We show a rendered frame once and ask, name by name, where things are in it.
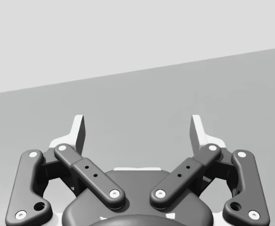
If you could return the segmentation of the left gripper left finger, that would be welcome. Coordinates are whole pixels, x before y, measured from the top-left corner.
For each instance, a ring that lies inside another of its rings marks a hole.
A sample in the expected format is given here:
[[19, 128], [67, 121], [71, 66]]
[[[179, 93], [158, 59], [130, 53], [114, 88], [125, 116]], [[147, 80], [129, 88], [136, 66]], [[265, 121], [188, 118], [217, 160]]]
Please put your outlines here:
[[85, 185], [107, 208], [124, 206], [124, 190], [89, 158], [82, 157], [85, 141], [83, 115], [76, 115], [69, 134], [51, 141], [48, 150], [21, 154], [9, 199], [5, 223], [8, 226], [41, 226], [53, 217], [43, 194], [50, 180], [61, 178], [79, 196]]

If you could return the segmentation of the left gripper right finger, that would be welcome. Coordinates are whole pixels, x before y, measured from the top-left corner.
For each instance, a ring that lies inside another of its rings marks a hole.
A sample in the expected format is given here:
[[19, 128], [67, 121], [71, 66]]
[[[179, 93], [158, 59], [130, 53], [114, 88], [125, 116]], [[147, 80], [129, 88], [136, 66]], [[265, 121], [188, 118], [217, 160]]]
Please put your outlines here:
[[150, 192], [150, 204], [164, 210], [188, 188], [201, 194], [216, 178], [225, 180], [232, 198], [222, 217], [233, 226], [268, 226], [270, 215], [255, 156], [247, 150], [229, 152], [223, 140], [206, 134], [201, 117], [192, 115], [193, 157], [185, 159]]

